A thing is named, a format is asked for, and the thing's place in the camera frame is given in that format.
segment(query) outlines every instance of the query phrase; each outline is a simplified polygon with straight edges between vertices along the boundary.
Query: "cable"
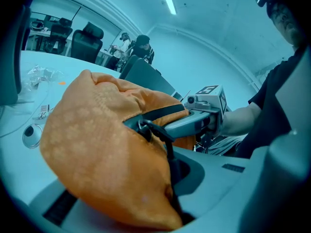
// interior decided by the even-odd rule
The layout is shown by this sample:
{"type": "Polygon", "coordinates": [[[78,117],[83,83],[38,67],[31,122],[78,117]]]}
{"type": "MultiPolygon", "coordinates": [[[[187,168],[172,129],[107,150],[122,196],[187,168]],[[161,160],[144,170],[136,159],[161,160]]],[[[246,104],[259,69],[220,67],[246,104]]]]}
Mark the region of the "cable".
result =
{"type": "Polygon", "coordinates": [[[23,126],[28,122],[28,120],[31,119],[31,118],[33,117],[33,115],[35,114],[35,112],[37,111],[37,109],[41,106],[41,104],[43,104],[44,100],[48,97],[49,92],[50,92],[50,87],[49,87],[49,89],[48,89],[48,92],[47,92],[46,96],[45,96],[44,99],[42,100],[42,102],[38,105],[38,107],[36,107],[36,109],[34,110],[34,112],[30,115],[30,117],[29,117],[22,125],[20,125],[18,128],[16,128],[15,130],[13,130],[13,131],[11,131],[11,132],[9,132],[9,133],[0,135],[0,138],[3,138],[3,137],[5,137],[5,136],[7,136],[7,135],[9,135],[9,134],[12,134],[12,133],[14,133],[15,131],[19,130],[21,127],[23,127],[23,126]]]}

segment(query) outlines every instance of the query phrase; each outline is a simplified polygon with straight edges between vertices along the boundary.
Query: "round object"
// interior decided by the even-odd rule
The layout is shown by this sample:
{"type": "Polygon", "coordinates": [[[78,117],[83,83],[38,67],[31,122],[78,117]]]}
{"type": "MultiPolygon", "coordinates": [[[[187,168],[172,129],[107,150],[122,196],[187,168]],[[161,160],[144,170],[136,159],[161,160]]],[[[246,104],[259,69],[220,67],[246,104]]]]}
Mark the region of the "round object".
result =
{"type": "Polygon", "coordinates": [[[29,125],[23,133],[23,143],[29,149],[39,146],[42,129],[37,124],[29,125]]]}
{"type": "Polygon", "coordinates": [[[188,97],[188,103],[194,103],[194,97],[188,97]]]}

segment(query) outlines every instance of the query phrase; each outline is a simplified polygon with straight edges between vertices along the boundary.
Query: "ceiling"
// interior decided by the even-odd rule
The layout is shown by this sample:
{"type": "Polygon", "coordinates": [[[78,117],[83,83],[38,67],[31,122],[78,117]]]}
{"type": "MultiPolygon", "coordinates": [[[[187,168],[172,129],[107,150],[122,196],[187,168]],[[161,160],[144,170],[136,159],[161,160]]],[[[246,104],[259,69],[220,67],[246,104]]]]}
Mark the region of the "ceiling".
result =
{"type": "Polygon", "coordinates": [[[173,0],[177,15],[165,0],[131,0],[155,24],[192,31],[225,49],[253,73],[293,54],[255,0],[173,0]]]}

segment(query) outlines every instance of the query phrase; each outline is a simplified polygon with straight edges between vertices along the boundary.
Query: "table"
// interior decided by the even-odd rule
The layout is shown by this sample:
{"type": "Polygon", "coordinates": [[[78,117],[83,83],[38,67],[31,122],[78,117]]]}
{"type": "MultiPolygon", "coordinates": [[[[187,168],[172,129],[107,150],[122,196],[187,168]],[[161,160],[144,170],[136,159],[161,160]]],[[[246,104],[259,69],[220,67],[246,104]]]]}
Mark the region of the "table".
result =
{"type": "MultiPolygon", "coordinates": [[[[34,37],[35,37],[36,35],[38,35],[38,36],[43,36],[43,37],[50,37],[51,31],[44,32],[44,31],[34,31],[34,30],[30,30],[30,33],[29,33],[28,38],[29,38],[30,36],[34,36],[34,37]]],[[[68,56],[69,50],[70,50],[70,48],[71,48],[72,35],[70,35],[70,36],[67,38],[67,40],[69,41],[69,45],[68,45],[68,47],[67,47],[65,56],[68,56]]],[[[33,49],[34,49],[34,42],[35,42],[35,41],[33,40],[32,43],[31,43],[31,48],[30,48],[31,51],[33,51],[33,49]]],[[[101,48],[101,49],[99,50],[99,52],[101,52],[101,53],[103,54],[103,61],[102,61],[102,63],[101,63],[101,66],[104,67],[104,66],[107,64],[107,61],[108,61],[109,57],[112,57],[112,54],[109,53],[108,51],[104,50],[103,48],[101,48]]]]}
{"type": "Polygon", "coordinates": [[[57,179],[42,158],[39,147],[28,149],[22,142],[24,130],[33,123],[33,119],[30,118],[31,113],[46,100],[49,104],[57,104],[66,87],[84,69],[110,74],[115,78],[118,78],[120,73],[71,57],[36,51],[22,51],[20,62],[22,76],[34,65],[40,65],[60,70],[64,73],[63,81],[66,82],[66,85],[62,86],[55,83],[55,86],[49,90],[48,96],[40,83],[37,91],[32,91],[27,97],[22,98],[24,103],[14,108],[6,106],[0,118],[0,136],[16,130],[25,123],[15,132],[0,137],[0,171],[12,195],[29,204],[40,191],[57,179]]]}

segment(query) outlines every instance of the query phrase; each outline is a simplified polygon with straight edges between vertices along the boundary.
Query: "white shirt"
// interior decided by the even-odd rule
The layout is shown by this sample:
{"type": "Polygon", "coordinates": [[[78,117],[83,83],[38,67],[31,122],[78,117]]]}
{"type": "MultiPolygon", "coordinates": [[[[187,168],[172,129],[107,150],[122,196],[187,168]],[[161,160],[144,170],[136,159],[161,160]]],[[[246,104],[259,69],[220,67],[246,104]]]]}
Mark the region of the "white shirt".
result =
{"type": "Polygon", "coordinates": [[[116,58],[120,59],[121,58],[121,54],[122,52],[118,51],[121,50],[123,52],[125,52],[128,49],[128,46],[131,44],[130,40],[126,40],[123,42],[122,47],[120,48],[116,48],[117,50],[115,51],[115,53],[113,54],[113,56],[115,56],[116,58]]]}

